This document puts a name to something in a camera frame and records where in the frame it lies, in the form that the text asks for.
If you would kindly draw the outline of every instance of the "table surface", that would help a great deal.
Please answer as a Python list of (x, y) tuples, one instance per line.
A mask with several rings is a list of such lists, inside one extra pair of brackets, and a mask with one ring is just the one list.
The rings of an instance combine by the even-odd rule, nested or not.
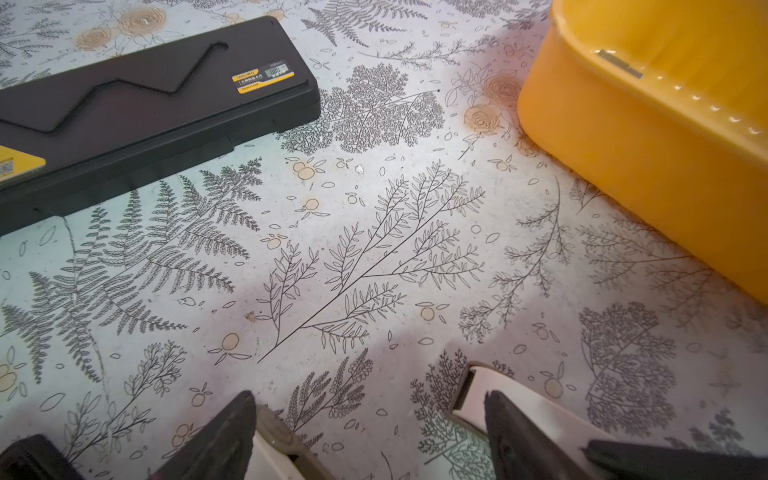
[(158, 468), (239, 391), (338, 478), (488, 478), (493, 364), (619, 439), (768, 453), (768, 313), (519, 128), (539, 0), (0, 2), (0, 85), (272, 15), (319, 121), (0, 239), (0, 449)]

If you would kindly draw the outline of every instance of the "black object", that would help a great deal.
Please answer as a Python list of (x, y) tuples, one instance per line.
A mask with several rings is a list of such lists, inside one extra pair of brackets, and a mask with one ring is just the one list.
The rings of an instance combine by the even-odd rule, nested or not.
[(255, 433), (256, 401), (240, 392), (151, 480), (242, 480)]
[(83, 480), (43, 435), (18, 440), (0, 453), (3, 480)]
[[(586, 480), (573, 462), (503, 393), (485, 397), (497, 480)], [(592, 440), (584, 455), (620, 480), (768, 480), (768, 458)]]
[(272, 17), (0, 90), (0, 146), (46, 162), (0, 176), (0, 234), (90, 207), (319, 113), (317, 82)]

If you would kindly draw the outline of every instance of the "patterned tablecloth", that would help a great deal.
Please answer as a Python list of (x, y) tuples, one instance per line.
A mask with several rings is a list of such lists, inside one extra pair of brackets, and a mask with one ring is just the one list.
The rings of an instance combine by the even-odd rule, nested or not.
[(141, 478), (250, 389), (338, 478), (490, 478), (442, 416), (480, 360), (619, 439), (768, 453), (766, 307), (522, 133), (526, 1), (1, 0), (4, 87), (272, 15), (323, 114), (0, 239), (0, 449)]

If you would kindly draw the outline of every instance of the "white plastic part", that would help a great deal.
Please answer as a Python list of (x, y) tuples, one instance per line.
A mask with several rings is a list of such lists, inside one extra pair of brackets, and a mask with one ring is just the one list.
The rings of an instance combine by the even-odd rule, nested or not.
[(612, 436), (496, 370), (481, 366), (469, 369), (475, 374), (472, 384), (461, 409), (453, 410), (453, 415), (487, 435), (485, 394), (498, 390), (588, 475), (593, 478), (611, 477), (605, 470), (590, 463), (581, 449), (586, 448), (590, 440), (614, 441)]
[(257, 432), (244, 480), (304, 480), (299, 470)]

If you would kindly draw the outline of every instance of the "yellow sticker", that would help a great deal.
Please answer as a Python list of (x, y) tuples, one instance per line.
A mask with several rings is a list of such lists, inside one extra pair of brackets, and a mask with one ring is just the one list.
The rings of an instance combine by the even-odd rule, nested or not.
[(232, 81), (238, 82), (240, 80), (245, 80), (246, 78), (255, 77), (258, 74), (259, 74), (259, 69), (258, 68), (254, 69), (254, 70), (250, 70), (250, 71), (244, 71), (243, 73), (241, 73), (239, 75), (235, 75), (234, 77), (232, 77)]
[(45, 160), (0, 145), (0, 182), (45, 166)]
[(272, 80), (267, 81), (255, 81), (254, 83), (250, 85), (246, 85), (245, 87), (240, 87), (237, 89), (241, 94), (246, 94), (249, 91), (258, 90), (259, 88), (264, 88), (267, 85), (276, 84), (278, 81), (283, 81), (287, 78), (291, 78), (293, 76), (293, 72), (286, 73), (285, 75), (280, 75), (279, 77), (275, 77)]

